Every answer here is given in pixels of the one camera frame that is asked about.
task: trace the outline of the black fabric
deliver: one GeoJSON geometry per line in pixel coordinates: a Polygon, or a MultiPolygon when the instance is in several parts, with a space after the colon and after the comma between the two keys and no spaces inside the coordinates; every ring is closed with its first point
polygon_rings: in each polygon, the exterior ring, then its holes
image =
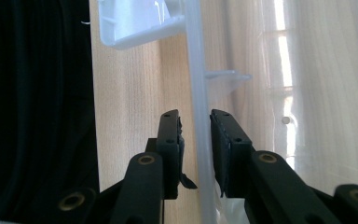
{"type": "Polygon", "coordinates": [[[0,1],[0,219],[37,223],[62,191],[97,192],[87,0],[0,1]]]}

